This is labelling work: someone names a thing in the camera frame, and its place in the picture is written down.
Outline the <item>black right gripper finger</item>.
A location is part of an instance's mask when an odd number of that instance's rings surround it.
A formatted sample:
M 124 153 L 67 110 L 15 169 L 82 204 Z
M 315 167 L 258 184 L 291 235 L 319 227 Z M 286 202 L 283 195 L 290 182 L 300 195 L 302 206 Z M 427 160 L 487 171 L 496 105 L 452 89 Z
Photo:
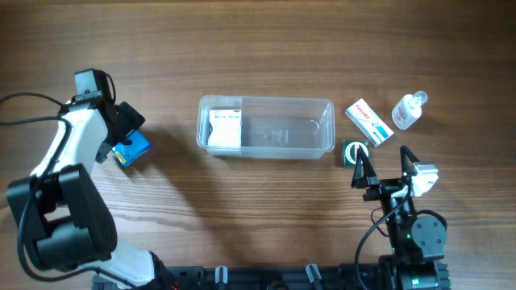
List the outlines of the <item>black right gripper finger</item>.
M 419 159 L 412 153 L 412 151 L 406 145 L 402 145 L 400 147 L 400 157 L 403 175 L 413 176 L 414 169 L 412 168 L 412 165 L 414 163 L 418 163 Z
M 351 186 L 356 189 L 365 189 L 377 185 L 377 174 L 364 149 L 359 148 L 356 153 L 356 166 L 353 172 Z

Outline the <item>blue medicine box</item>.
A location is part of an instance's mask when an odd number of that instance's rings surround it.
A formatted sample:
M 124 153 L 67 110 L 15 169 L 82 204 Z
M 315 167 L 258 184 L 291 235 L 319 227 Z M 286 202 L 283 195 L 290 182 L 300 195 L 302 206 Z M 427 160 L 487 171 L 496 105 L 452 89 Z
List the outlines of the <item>blue medicine box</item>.
M 116 144 L 111 151 L 117 161 L 126 168 L 151 148 L 151 144 L 144 135 L 139 130 L 135 130 L 124 143 Z

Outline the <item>white medicine box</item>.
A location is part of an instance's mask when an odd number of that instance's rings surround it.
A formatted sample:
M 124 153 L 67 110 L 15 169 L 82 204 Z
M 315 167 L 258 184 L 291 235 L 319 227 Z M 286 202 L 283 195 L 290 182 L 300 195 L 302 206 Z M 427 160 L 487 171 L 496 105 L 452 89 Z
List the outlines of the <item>white medicine box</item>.
M 240 147 L 242 111 L 237 109 L 211 110 L 208 145 L 212 147 Z

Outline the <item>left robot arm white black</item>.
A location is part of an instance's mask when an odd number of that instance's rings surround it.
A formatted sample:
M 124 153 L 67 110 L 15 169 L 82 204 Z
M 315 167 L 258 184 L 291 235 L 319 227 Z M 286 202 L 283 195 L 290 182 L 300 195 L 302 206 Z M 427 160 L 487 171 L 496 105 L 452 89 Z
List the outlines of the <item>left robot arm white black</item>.
M 49 116 L 59 126 L 44 159 L 6 191 L 21 267 L 46 283 L 92 272 L 94 289 L 174 289 L 173 274 L 156 254 L 119 238 L 91 179 L 94 164 L 109 153 L 126 167 L 150 150 L 139 132 L 145 119 L 117 103 L 108 73 L 89 68 L 75 72 L 74 80 L 76 95 Z

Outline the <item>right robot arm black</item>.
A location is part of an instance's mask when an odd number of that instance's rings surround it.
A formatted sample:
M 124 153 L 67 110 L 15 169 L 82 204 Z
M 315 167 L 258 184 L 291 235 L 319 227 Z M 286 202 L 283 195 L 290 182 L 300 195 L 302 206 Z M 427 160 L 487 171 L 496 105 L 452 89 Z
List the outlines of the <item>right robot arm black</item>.
M 379 201 L 383 216 L 364 234 L 354 258 L 358 289 L 449 289 L 447 265 L 441 263 L 447 241 L 446 219 L 429 209 L 416 210 L 413 199 L 431 190 L 438 168 L 421 162 L 408 147 L 400 147 L 402 175 L 379 179 L 363 149 L 356 152 L 353 188 L 365 189 L 364 201 Z M 367 282 L 360 270 L 362 248 L 379 225 L 386 225 L 392 253 L 382 255 Z

